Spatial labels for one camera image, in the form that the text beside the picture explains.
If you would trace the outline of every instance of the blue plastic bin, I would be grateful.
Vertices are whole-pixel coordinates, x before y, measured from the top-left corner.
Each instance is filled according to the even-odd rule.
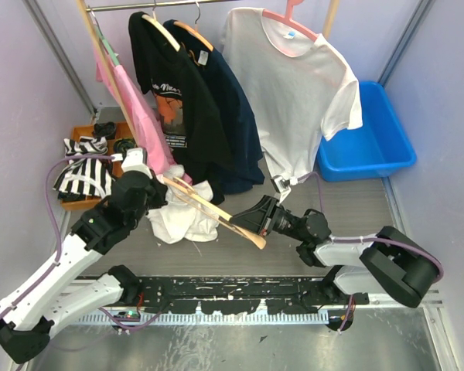
[[[360,83],[363,127],[342,130],[331,141],[322,139],[318,163],[328,182],[381,178],[416,162],[416,154],[402,129],[384,88]]]

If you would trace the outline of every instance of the navy blue t-shirt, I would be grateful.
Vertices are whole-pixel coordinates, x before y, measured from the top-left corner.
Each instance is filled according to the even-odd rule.
[[[242,87],[216,48],[210,52],[201,41],[174,22],[171,19],[163,25],[186,49],[208,86],[220,111],[223,131],[234,158],[234,171],[213,164],[213,172],[223,193],[245,192],[254,184],[263,184],[264,175],[258,167],[258,161],[263,158],[258,129]]]

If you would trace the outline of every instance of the black t-shirt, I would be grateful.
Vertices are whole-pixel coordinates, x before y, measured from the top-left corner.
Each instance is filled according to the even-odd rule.
[[[195,183],[208,180],[212,202],[223,201],[213,164],[234,170],[220,112],[185,48],[167,38],[136,12],[129,19],[132,56],[142,93],[155,95],[162,129],[177,163]]]
[[[226,194],[245,192],[254,184],[263,184],[264,176],[258,166],[263,158],[258,128],[246,95],[222,54],[209,50],[186,29],[166,21],[163,26],[186,48],[193,67],[200,73],[220,110],[223,130],[227,136],[235,169],[217,166],[217,176]]]

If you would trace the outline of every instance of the wall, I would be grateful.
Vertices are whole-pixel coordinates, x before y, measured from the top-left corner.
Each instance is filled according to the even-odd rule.
[[[47,257],[43,184],[62,139],[89,113],[22,2],[0,1],[0,299]],[[63,212],[54,202],[60,219]],[[0,348],[0,370],[10,358]]]
[[[464,358],[464,1],[435,2],[387,91],[418,156],[391,181],[408,231],[439,258]]]
[[[90,6],[118,5],[149,0],[90,0]],[[218,45],[227,13],[239,6],[265,8],[285,13],[286,0],[242,0],[201,5],[200,32]],[[94,58],[90,40],[78,14],[75,1],[38,0],[55,33],[97,107],[114,106],[115,102],[102,84],[94,81]],[[315,32],[321,32],[329,0],[305,0],[294,8],[294,19]],[[330,42],[346,57],[360,80],[378,80],[385,63],[411,17],[418,0],[341,1],[333,25]],[[151,14],[151,9],[142,9]],[[134,77],[128,18],[133,10],[99,12],[97,19],[103,33],[120,54],[121,63]],[[178,19],[193,25],[197,17],[195,5],[157,8],[160,22]]]

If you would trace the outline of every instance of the wooden box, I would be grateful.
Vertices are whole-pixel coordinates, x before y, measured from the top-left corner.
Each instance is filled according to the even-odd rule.
[[[92,137],[93,136],[93,126],[76,126],[72,130],[72,136],[71,138],[74,141],[79,141],[80,137]],[[126,122],[118,122],[117,123],[117,131],[115,133],[115,139],[111,139],[108,141],[108,155],[112,155],[114,153],[114,143],[118,139],[122,138],[132,138],[132,133],[131,130],[129,129],[129,126],[127,125]],[[122,168],[121,168],[121,162],[114,162],[114,170],[113,174],[117,177],[122,176]],[[86,199],[83,199],[81,201],[74,201],[74,202],[64,202],[61,201],[62,207],[67,210],[67,211],[75,211],[75,210],[84,210],[84,209],[90,209],[93,206],[95,206],[97,203],[100,202],[100,197],[93,197],[93,196],[88,196]]]

